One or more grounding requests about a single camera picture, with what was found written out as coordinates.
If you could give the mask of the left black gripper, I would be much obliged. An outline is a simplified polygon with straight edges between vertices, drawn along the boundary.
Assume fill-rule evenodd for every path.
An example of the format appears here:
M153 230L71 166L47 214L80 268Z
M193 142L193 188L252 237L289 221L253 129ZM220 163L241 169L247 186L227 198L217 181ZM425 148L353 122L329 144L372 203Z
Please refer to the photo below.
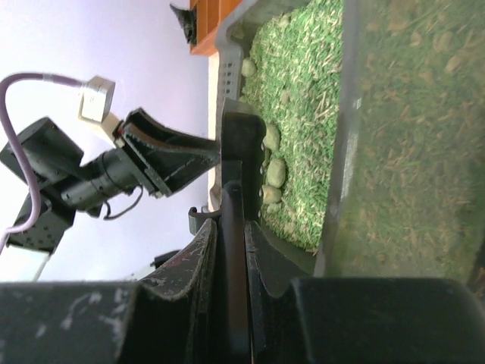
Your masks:
M221 161L218 141L165 127L142 108L131 111L116 132L152 196L178 193Z

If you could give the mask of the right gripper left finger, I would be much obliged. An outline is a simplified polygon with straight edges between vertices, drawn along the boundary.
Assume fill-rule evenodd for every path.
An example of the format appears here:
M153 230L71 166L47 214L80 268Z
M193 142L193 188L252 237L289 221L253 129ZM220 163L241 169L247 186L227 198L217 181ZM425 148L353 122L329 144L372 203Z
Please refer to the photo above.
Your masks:
M217 226L138 281L1 286L3 363L202 363Z

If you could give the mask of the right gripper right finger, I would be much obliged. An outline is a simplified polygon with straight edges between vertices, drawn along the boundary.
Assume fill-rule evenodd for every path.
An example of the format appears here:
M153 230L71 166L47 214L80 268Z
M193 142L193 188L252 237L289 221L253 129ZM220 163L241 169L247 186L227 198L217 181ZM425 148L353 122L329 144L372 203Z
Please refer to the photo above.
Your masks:
M257 363L482 363L484 310L441 278L314 278L245 226Z

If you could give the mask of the black litter scoop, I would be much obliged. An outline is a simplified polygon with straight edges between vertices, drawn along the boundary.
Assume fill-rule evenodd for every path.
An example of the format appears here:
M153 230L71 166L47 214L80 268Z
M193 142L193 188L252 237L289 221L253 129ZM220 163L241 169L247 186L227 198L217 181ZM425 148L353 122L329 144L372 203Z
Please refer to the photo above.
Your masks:
M215 239L205 263L209 285L196 316L188 363L250 363L252 314L246 224L258 219L261 187L263 120L254 109L226 99L221 114L221 203L215 212L189 210L189 229L197 234L212 224Z

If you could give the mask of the dark green litter box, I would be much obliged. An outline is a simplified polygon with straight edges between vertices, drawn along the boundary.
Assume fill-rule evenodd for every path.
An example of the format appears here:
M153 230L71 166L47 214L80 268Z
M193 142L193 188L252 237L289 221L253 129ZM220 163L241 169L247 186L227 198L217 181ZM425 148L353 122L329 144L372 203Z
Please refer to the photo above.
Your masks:
M312 1L243 1L217 33L242 99L258 28ZM311 271L484 283L484 3L341 1L339 110Z

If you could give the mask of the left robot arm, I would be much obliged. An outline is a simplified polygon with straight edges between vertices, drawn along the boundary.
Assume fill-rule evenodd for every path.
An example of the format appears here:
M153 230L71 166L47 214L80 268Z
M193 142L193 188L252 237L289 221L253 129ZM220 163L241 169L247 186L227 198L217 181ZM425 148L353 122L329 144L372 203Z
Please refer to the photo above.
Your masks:
M142 108L117 122L114 136L119 146L82 164L83 150L50 118L19 134L39 186L40 215L31 228L10 235L8 246L52 254L77 212L97 218L109 199L137 187L172 196L220 161L217 141L165 127Z

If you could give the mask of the grey litter clump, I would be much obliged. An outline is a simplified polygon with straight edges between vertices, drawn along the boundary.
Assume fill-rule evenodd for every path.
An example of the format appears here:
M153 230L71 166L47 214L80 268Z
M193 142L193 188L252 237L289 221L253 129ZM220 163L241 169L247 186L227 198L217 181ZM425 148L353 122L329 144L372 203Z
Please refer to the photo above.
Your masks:
M245 78L252 77L257 71L255 62L251 58L244 58L242 60L241 74Z
M279 188L267 184L262 186L262 194L265 205L277 204L282 198L282 192Z
M286 181L286 163L282 158L271 159L267 169L266 181L275 188L281 188L284 185Z
M275 152L280 148L280 131L274 124L266 124L266 134L263 139L264 146Z

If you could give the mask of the green litter pellets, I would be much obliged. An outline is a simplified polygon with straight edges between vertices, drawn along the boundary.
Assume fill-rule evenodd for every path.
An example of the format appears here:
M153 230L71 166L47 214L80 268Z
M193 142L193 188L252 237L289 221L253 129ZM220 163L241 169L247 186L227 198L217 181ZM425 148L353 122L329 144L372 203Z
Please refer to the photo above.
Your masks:
M286 163L281 201L263 207L278 236L314 253L326 214L333 165L342 63L341 1L312 1L260 26L249 57L256 73L242 100L280 131L278 151L266 149L264 185L273 158Z

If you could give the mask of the black object top compartment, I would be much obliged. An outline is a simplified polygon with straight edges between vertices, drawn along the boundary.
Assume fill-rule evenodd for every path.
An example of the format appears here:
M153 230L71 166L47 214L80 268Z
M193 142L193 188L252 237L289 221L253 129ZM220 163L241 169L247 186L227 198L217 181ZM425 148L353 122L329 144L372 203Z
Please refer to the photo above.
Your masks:
M174 13L180 27L183 30L186 42L190 46L195 46L197 43L197 12L196 8L183 9L178 8L174 4L169 4L170 9Z

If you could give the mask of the orange compartment tray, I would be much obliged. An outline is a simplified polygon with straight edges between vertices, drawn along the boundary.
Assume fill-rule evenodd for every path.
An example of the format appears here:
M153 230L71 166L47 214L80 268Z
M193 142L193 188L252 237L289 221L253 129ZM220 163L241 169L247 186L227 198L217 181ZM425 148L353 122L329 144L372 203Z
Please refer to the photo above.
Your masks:
M190 46L191 55L210 57L217 52L215 39L222 22L241 0L190 0L189 9L196 10L197 43Z

